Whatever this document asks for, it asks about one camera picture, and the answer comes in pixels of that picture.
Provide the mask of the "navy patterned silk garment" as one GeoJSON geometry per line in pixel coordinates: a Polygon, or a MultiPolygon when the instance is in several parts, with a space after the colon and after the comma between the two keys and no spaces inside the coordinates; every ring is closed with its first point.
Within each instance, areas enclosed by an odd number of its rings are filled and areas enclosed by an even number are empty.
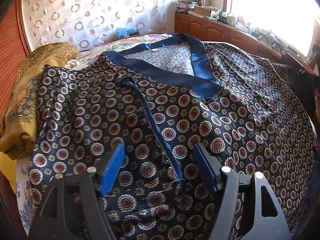
{"type": "Polygon", "coordinates": [[[125,146],[103,210],[118,239],[204,239],[220,198],[194,145],[238,173],[261,172],[294,230],[315,161],[316,133],[275,66],[231,44],[189,35],[107,51],[80,70],[45,65],[42,130],[29,181],[38,207],[58,173],[76,176],[125,146]]]}

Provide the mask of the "floral bed quilt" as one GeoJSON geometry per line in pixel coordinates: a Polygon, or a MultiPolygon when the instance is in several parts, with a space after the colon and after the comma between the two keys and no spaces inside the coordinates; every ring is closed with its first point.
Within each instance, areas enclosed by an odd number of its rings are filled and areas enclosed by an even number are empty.
{"type": "MultiPolygon", "coordinates": [[[[80,70],[97,60],[100,54],[104,51],[114,50],[116,52],[121,52],[139,44],[152,44],[172,36],[172,34],[149,34],[110,42],[102,46],[98,46],[97,48],[79,52],[75,59],[71,59],[66,63],[65,67],[73,70],[80,70]]],[[[34,200],[31,193],[31,185],[29,183],[30,160],[31,156],[23,157],[18,159],[16,164],[17,205],[20,213],[20,219],[26,234],[29,233],[34,214],[34,200]]]]}

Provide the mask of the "sheer circle pattern curtain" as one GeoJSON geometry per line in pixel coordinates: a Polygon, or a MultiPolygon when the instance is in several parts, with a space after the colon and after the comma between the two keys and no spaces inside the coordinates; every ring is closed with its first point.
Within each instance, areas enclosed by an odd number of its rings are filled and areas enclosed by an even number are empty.
{"type": "Polygon", "coordinates": [[[174,0],[21,0],[32,50],[53,42],[70,42],[87,50],[117,39],[117,30],[140,35],[162,33],[174,0]]]}

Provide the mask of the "wooden sideboard cabinet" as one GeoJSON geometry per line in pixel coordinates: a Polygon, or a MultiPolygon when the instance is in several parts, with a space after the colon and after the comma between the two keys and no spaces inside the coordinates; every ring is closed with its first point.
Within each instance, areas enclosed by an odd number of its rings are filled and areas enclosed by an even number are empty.
{"type": "Polygon", "coordinates": [[[312,68],[295,59],[289,52],[283,55],[255,37],[220,22],[175,13],[174,30],[176,33],[188,34],[201,41],[227,42],[250,54],[269,59],[271,62],[304,69],[310,74],[315,73],[312,68]]]}

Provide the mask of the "wooden louvered wardrobe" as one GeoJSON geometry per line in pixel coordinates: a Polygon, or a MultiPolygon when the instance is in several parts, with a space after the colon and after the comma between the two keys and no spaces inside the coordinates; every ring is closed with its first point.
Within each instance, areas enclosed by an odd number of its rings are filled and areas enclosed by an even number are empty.
{"type": "MultiPolygon", "coordinates": [[[[29,54],[22,20],[22,2],[14,0],[1,20],[1,120],[16,80],[17,69],[29,54]]],[[[16,194],[1,172],[1,239],[27,239],[16,194]]]]}

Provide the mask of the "gold embroidered cushion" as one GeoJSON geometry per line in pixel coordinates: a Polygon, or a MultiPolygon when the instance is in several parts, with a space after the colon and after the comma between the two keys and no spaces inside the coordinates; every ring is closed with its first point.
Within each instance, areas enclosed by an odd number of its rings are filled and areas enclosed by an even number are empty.
{"type": "Polygon", "coordinates": [[[5,115],[1,121],[1,152],[11,160],[32,153],[37,138],[37,93],[46,65],[64,67],[77,57],[68,42],[40,46],[19,65],[5,115]]]}

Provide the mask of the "cardboard box on sideboard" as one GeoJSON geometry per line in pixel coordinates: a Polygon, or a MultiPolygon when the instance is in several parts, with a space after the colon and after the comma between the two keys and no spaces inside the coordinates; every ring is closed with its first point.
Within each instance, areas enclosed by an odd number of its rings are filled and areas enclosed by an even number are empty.
{"type": "Polygon", "coordinates": [[[214,6],[195,6],[193,12],[204,17],[215,17],[219,14],[220,8],[214,6]]]}

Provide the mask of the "teal item behind bed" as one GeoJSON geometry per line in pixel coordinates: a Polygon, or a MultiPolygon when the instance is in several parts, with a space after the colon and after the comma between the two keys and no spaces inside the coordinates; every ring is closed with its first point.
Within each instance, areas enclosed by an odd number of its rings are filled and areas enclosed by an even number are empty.
{"type": "Polygon", "coordinates": [[[116,36],[117,36],[117,39],[119,40],[124,38],[129,38],[129,37],[136,37],[139,35],[140,35],[140,32],[137,28],[127,29],[127,28],[118,27],[116,29],[116,36]]]}

